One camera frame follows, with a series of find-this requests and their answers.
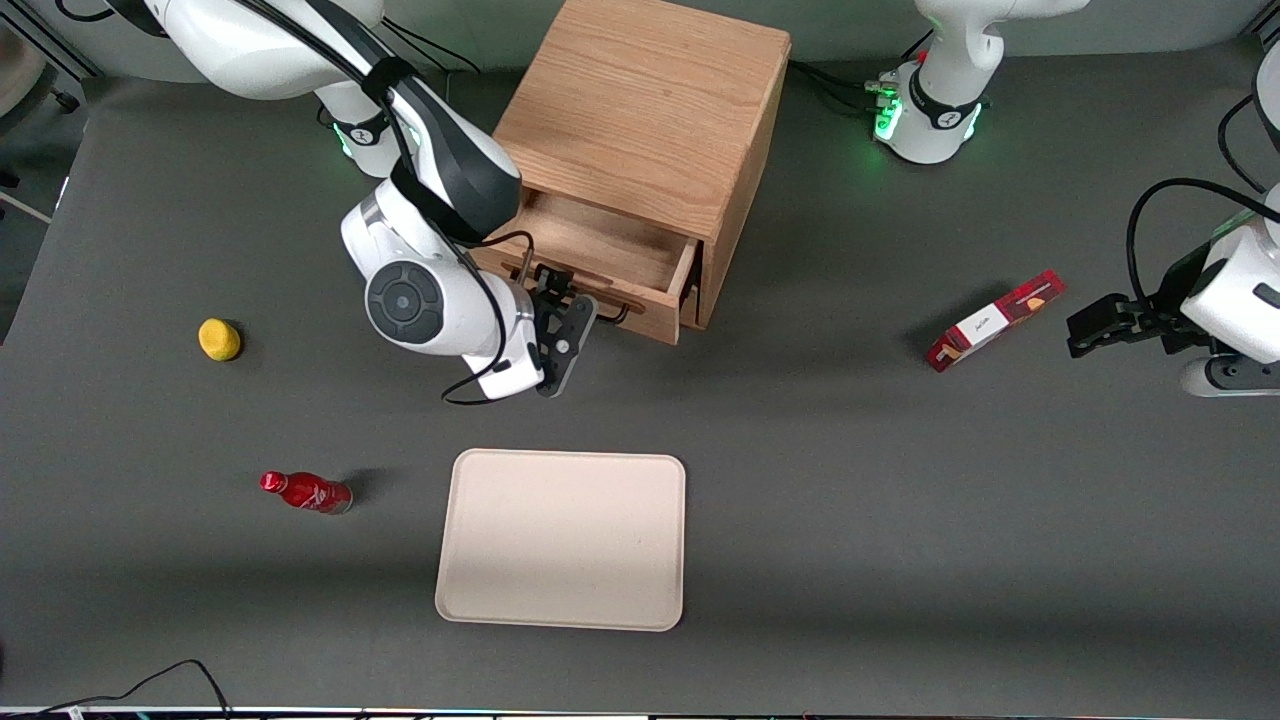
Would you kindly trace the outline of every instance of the red box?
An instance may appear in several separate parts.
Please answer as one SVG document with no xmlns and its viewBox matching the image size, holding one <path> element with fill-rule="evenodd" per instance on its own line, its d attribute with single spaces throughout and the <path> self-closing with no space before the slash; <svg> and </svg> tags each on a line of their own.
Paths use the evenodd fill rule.
<svg viewBox="0 0 1280 720">
<path fill-rule="evenodd" d="M 937 372 L 943 372 L 973 355 L 1001 333 L 1014 328 L 1027 318 L 1066 292 L 1066 284 L 1053 270 L 1044 270 L 1016 287 L 1009 295 L 951 325 L 938 342 L 929 348 L 927 360 Z"/>
</svg>

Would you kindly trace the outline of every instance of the white label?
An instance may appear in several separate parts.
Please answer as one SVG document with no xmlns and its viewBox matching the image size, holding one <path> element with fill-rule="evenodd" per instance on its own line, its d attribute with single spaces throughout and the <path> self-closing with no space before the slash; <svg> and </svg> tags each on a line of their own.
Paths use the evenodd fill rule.
<svg viewBox="0 0 1280 720">
<path fill-rule="evenodd" d="M 956 328 L 964 333 L 965 340 L 968 340 L 973 346 L 965 351 L 965 355 L 978 350 L 1007 327 L 1009 319 L 1005 318 L 1005 314 L 1001 313 L 1000 307 L 996 307 L 995 304 L 988 305 L 956 323 Z"/>
</svg>

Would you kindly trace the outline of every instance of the beige tray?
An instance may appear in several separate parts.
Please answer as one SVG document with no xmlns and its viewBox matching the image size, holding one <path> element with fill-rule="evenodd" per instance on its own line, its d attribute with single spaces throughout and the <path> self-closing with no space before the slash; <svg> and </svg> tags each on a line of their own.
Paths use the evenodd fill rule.
<svg viewBox="0 0 1280 720">
<path fill-rule="evenodd" d="M 684 575 L 685 466 L 669 455 L 468 450 L 453 464 L 445 620 L 669 630 Z"/>
</svg>

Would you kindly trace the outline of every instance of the red bottle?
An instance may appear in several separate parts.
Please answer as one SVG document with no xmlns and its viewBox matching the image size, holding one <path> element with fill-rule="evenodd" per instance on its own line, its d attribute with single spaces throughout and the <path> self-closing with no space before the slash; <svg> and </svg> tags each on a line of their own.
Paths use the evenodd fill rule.
<svg viewBox="0 0 1280 720">
<path fill-rule="evenodd" d="M 262 489 L 280 496 L 284 502 L 303 510 L 315 510 L 325 515 L 342 515 L 351 509 L 355 500 L 351 488 L 342 483 L 330 483 L 311 473 L 278 473 L 270 470 L 259 482 Z"/>
</svg>

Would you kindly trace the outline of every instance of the table surface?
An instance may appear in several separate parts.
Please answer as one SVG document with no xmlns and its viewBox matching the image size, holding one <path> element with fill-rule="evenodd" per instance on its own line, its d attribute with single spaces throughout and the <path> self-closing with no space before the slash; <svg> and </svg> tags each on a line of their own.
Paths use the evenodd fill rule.
<svg viewBox="0 0 1280 720">
<path fill-rule="evenodd" d="M 1188 397 L 1156 343 L 1073 361 L 1064 324 L 1126 290 L 1142 190 L 1230 178 L 1213 129 L 1257 60 L 1010 60 L 938 168 L 792 74 L 710 329 L 676 348 L 598 329 L 562 398 L 483 409 L 436 400 L 461 361 L 369 327 L 337 228 L 374 182 L 314 100 L 99 87 L 0 350 L 3 700 L 200 657 L 246 706 L 1274 717 L 1280 404 Z M 492 127 L 513 86 L 460 78 L 454 102 Z M 1277 177 L 1236 123 L 1242 161 Z M 1146 275 L 1234 211 L 1156 200 Z M 1064 300 L 924 365 L 941 327 L 1044 268 Z M 200 355 L 210 315 L 244 325 L 242 359 Z M 470 447 L 680 457 L 680 625 L 442 620 Z M 360 502 L 292 510 L 257 489 L 270 468 Z M 195 674 L 136 698 L 210 700 Z"/>
</svg>

